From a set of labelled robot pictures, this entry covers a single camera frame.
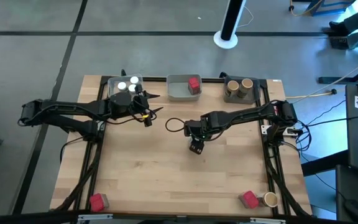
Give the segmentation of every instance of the wooden tabletop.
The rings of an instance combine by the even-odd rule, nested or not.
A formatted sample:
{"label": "wooden tabletop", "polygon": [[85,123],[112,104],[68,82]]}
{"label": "wooden tabletop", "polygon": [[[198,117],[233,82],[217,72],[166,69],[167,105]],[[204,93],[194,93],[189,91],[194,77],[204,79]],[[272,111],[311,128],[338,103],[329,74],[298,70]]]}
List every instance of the wooden tabletop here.
{"label": "wooden tabletop", "polygon": [[[100,79],[97,75],[84,77],[78,102],[96,99]],[[267,80],[267,83],[271,100],[285,99],[280,80]],[[244,191],[259,194],[269,190],[258,122],[232,126],[217,140],[206,142],[201,155],[188,149],[190,138],[183,132],[170,133],[164,126],[172,117],[200,119],[210,111],[235,111],[255,105],[223,102],[222,83],[203,83],[203,94],[196,102],[168,101],[164,82],[144,82],[144,89],[161,95],[149,100],[151,109],[164,107],[153,125],[145,128],[134,121],[106,127],[94,192],[107,195],[110,204],[107,212],[271,217],[271,209],[245,209],[237,198]],[[178,121],[168,125],[170,129],[182,126]],[[79,136],[70,133],[68,141]],[[285,140],[295,144],[293,138]],[[59,206],[78,183],[85,147],[82,141],[65,148],[51,208]],[[280,146],[280,155],[289,191],[311,213],[298,153],[288,146]],[[281,201],[278,209],[283,213]]]}

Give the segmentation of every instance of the wire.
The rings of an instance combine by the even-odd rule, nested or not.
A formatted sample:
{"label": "wire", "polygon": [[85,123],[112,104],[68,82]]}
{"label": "wire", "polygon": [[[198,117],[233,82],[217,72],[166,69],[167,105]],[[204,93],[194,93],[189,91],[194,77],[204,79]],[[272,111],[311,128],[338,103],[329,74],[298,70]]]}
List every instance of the wire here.
{"label": "wire", "polygon": [[289,143],[289,142],[286,142],[286,141],[281,141],[281,143],[287,145],[287,146],[290,146],[292,148],[294,148],[296,151],[299,152],[298,148],[296,146],[294,146],[293,144]]}
{"label": "wire", "polygon": [[178,121],[182,122],[183,124],[185,124],[185,122],[182,121],[182,120],[179,119],[179,118],[170,118],[170,119],[167,120],[167,122],[165,122],[165,128],[167,129],[167,131],[169,131],[169,132],[179,132],[179,131],[181,131],[181,130],[183,130],[183,129],[185,128],[185,127],[183,126],[181,129],[178,129],[178,130],[171,130],[171,129],[169,129],[168,126],[167,126],[167,125],[168,125],[168,122],[171,121],[171,120],[173,120],[173,119],[178,120]]}
{"label": "wire", "polygon": [[[337,90],[337,93],[345,91],[345,89],[339,89]],[[320,93],[320,94],[314,94],[314,95],[310,95],[309,97],[316,97],[316,96],[329,96],[329,95],[334,95],[334,93],[329,92],[329,93]],[[286,96],[287,99],[297,99],[297,98],[303,98],[306,96]]]}
{"label": "wire", "polygon": [[147,108],[147,107],[141,105],[141,104],[138,103],[136,100],[134,100],[134,102],[137,103],[139,106],[143,107],[145,110],[149,110],[150,113],[151,113],[152,115],[154,115],[154,117],[152,118],[152,121],[155,120],[155,119],[157,119],[157,114],[156,114],[153,110],[150,110],[150,108]]}
{"label": "wire", "polygon": [[299,140],[299,138],[300,138],[302,135],[304,135],[305,133],[307,133],[308,135],[307,135],[304,139],[309,138],[308,144],[307,144],[305,147],[301,147],[301,148],[299,149],[300,151],[303,152],[303,151],[307,151],[307,150],[309,149],[312,138],[311,138],[311,133],[310,133],[309,126],[307,126],[306,124],[304,124],[302,121],[299,121],[299,120],[298,120],[298,122],[302,125],[302,129],[303,129],[303,128],[306,128],[307,132],[304,132],[304,133],[298,135],[298,137],[296,137],[295,142],[297,142],[297,141]]}
{"label": "wire", "polygon": [[247,24],[237,26],[237,28],[243,27],[243,26],[248,26],[254,20],[254,15],[252,15],[251,11],[245,6],[244,6],[244,8],[246,8],[248,10],[249,14],[251,15],[251,20]]}
{"label": "wire", "polygon": [[337,105],[331,107],[331,109],[325,111],[324,113],[320,114],[320,116],[318,116],[318,117],[316,117],[315,119],[313,119],[312,121],[310,121],[307,125],[311,124],[313,121],[316,121],[318,118],[322,117],[322,115],[324,115],[324,114],[330,112],[332,109],[334,109],[335,107],[341,105],[341,104],[342,104],[343,102],[345,102],[345,101],[346,101],[346,100],[342,100],[342,101],[341,101],[340,103],[338,103]]}
{"label": "wire", "polygon": [[[316,96],[326,96],[326,95],[332,95],[333,93],[329,92],[329,93],[320,93],[320,94],[315,94],[315,95],[310,95],[309,97],[316,97]],[[297,99],[297,98],[302,98],[305,96],[287,96],[287,99]]]}
{"label": "wire", "polygon": [[305,15],[306,13],[312,11],[313,9],[315,9],[317,6],[319,6],[319,4],[322,2],[323,0],[320,0],[318,1],[313,7],[311,7],[310,9],[308,9],[307,11],[305,12],[302,12],[301,14],[295,14],[293,13],[293,3],[292,3],[292,0],[290,0],[290,10],[291,10],[291,13],[294,15],[294,16],[303,16]]}
{"label": "wire", "polygon": [[[305,158],[305,157],[303,156],[302,152],[301,152],[301,156],[302,156],[306,161],[310,162],[307,158]],[[325,185],[327,185],[329,188],[335,190],[335,192],[337,192],[340,196],[342,196],[342,198],[343,198],[344,200],[347,200],[347,199],[345,198],[345,196],[343,196],[343,194],[342,194],[340,191],[338,191],[336,188],[332,187],[331,185],[327,184],[327,183],[326,183],[325,181],[323,181],[322,178],[320,178],[317,174],[315,174],[315,176],[316,176],[320,181],[322,181],[323,184],[325,184]]]}
{"label": "wire", "polygon": [[106,122],[106,123],[108,123],[108,124],[124,124],[124,123],[126,123],[126,122],[128,122],[128,121],[133,121],[133,120],[135,120],[135,119],[134,119],[134,118],[131,118],[131,119],[128,119],[128,120],[126,120],[126,121],[118,122],[118,123],[114,123],[114,122],[111,122],[111,121],[104,121],[104,122]]}
{"label": "wire", "polygon": [[293,104],[294,104],[294,103],[297,103],[297,102],[299,102],[299,101],[301,101],[301,100],[304,100],[304,99],[306,99],[307,97],[309,97],[309,96],[311,96],[311,95],[313,95],[313,94],[315,94],[315,93],[317,93],[317,92],[319,92],[319,91],[321,91],[321,90],[323,90],[323,89],[325,89],[325,88],[327,88],[327,87],[329,87],[329,86],[331,86],[331,85],[337,84],[338,82],[342,81],[344,78],[346,78],[346,77],[348,77],[349,75],[353,74],[356,70],[358,70],[358,67],[355,68],[355,69],[353,69],[353,71],[349,72],[347,75],[343,76],[342,78],[336,80],[335,82],[333,82],[333,83],[331,83],[331,84],[328,84],[328,85],[326,85],[326,86],[324,86],[324,87],[322,87],[322,88],[320,88],[320,89],[318,89],[318,90],[316,90],[316,91],[310,93],[309,95],[300,98],[299,100],[296,100],[295,102],[293,102]]}
{"label": "wire", "polygon": [[68,142],[66,142],[66,143],[62,146],[62,148],[60,149],[60,163],[62,163],[62,160],[63,160],[63,151],[64,151],[65,147],[68,146],[69,144],[74,143],[74,142],[77,141],[77,140],[82,139],[82,138],[84,138],[84,137],[81,136],[81,137],[76,138],[76,139],[74,139],[74,140],[68,141]]}
{"label": "wire", "polygon": [[320,125],[320,124],[325,124],[325,123],[330,123],[330,122],[335,122],[335,121],[351,120],[351,119],[357,119],[357,118],[358,118],[358,116],[351,117],[351,118],[334,119],[334,120],[330,120],[330,121],[323,121],[323,122],[320,122],[320,123],[307,125],[306,127],[313,127],[313,126]]}

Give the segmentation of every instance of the gray floor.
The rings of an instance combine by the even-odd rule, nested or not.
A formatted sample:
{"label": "gray floor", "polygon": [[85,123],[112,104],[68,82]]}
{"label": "gray floor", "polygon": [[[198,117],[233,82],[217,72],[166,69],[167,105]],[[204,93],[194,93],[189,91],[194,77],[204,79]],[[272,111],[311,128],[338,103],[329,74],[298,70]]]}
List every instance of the gray floor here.
{"label": "gray floor", "polygon": [[[80,30],[216,31],[226,4],[223,0],[88,1]],[[71,31],[80,5],[80,0],[0,0],[0,30]],[[307,4],[295,6],[300,12]],[[254,20],[239,29],[244,32],[319,32],[329,21],[351,13],[293,17],[288,13],[288,2],[277,0],[248,0],[247,7]],[[244,11],[242,23],[249,19]],[[38,130],[17,126],[21,105],[50,97],[68,39],[0,36],[0,138],[5,140],[0,146],[0,214],[9,213]],[[83,75],[117,75],[122,68],[146,76],[199,73],[202,77],[217,77],[225,71],[230,75],[281,79],[287,96],[296,96],[320,88],[316,82],[320,76],[340,77],[357,66],[358,49],[333,50],[324,37],[240,37],[232,50],[219,49],[210,36],[77,37],[58,99],[75,101]],[[344,100],[344,87],[335,88],[339,91],[335,96],[297,103],[298,118],[308,123]],[[343,117],[344,104],[319,120]],[[323,157],[346,149],[346,133],[340,131],[345,125],[339,122],[313,128],[313,143],[307,154]],[[24,212],[48,210],[59,169],[58,150],[66,138],[62,130],[49,128]],[[317,182],[306,182],[313,196],[317,193],[313,183]],[[332,204],[329,194],[333,190],[326,191],[329,199],[324,204]]]}

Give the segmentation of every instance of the red cube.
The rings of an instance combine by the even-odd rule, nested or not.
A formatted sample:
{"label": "red cube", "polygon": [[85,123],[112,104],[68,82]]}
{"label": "red cube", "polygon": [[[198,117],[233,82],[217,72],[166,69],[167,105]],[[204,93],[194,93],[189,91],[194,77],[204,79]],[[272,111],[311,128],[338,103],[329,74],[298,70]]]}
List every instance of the red cube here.
{"label": "red cube", "polygon": [[200,83],[197,78],[189,78],[188,89],[192,95],[198,94],[201,91]]}
{"label": "red cube", "polygon": [[94,194],[89,198],[92,212],[100,212],[109,207],[109,201],[105,194]]}
{"label": "red cube", "polygon": [[239,199],[245,208],[256,208],[259,205],[259,201],[252,191],[247,191],[239,195]]}

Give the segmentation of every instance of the desk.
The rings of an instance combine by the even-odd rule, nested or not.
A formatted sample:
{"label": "desk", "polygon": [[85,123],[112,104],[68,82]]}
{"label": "desk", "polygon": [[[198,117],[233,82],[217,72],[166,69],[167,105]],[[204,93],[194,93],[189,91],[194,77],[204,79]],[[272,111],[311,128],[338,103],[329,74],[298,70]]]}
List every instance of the desk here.
{"label": "desk", "polygon": [[[350,167],[336,166],[336,188],[346,199],[358,201],[358,170]],[[344,199],[336,193],[336,220],[351,222],[352,219],[342,206]]]}
{"label": "desk", "polygon": [[[100,81],[101,76],[86,75],[78,102],[95,100]],[[270,99],[285,99],[280,80],[267,80],[267,86]],[[164,109],[148,128],[137,122],[106,126],[94,192],[107,195],[110,203],[107,212],[272,216],[269,208],[245,209],[237,199],[246,190],[262,193],[269,189],[258,122],[231,127],[219,139],[206,142],[201,155],[188,149],[189,138],[182,132],[165,130],[165,122],[171,117],[199,119],[213,110],[234,111],[255,106],[223,102],[222,88],[222,83],[203,83],[203,94],[197,102],[169,102],[165,82],[144,82],[145,90],[161,95],[149,100],[150,108],[163,106]],[[169,125],[171,129],[181,128],[179,122]],[[68,141],[78,137],[78,133],[70,133]],[[295,143],[293,138],[285,140]],[[85,147],[85,142],[79,142],[65,148],[51,208],[59,206],[77,184]],[[287,188],[303,209],[311,213],[298,153],[288,146],[280,146],[280,155]],[[85,192],[87,186],[81,208],[85,204]],[[277,195],[278,211],[283,213],[281,197]]]}
{"label": "desk", "polygon": [[[346,117],[358,116],[358,108],[354,106],[354,98],[358,96],[356,85],[346,85]],[[335,168],[336,165],[358,168],[358,119],[347,120],[347,148],[330,156],[302,164],[305,176],[317,174]]]}

